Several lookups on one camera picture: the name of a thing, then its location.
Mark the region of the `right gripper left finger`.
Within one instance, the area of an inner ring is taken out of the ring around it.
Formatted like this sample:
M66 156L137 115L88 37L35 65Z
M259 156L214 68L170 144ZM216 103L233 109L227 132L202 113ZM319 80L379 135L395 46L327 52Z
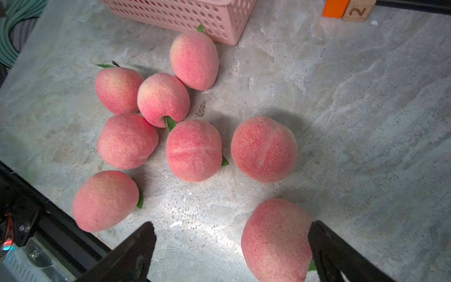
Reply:
M145 222L77 281L146 282L156 242L154 225Z

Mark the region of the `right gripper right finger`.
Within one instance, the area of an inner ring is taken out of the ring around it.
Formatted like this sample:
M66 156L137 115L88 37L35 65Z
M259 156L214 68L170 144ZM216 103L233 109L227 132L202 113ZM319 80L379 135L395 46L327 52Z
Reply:
M320 220L311 223L308 242L322 282L394 282Z

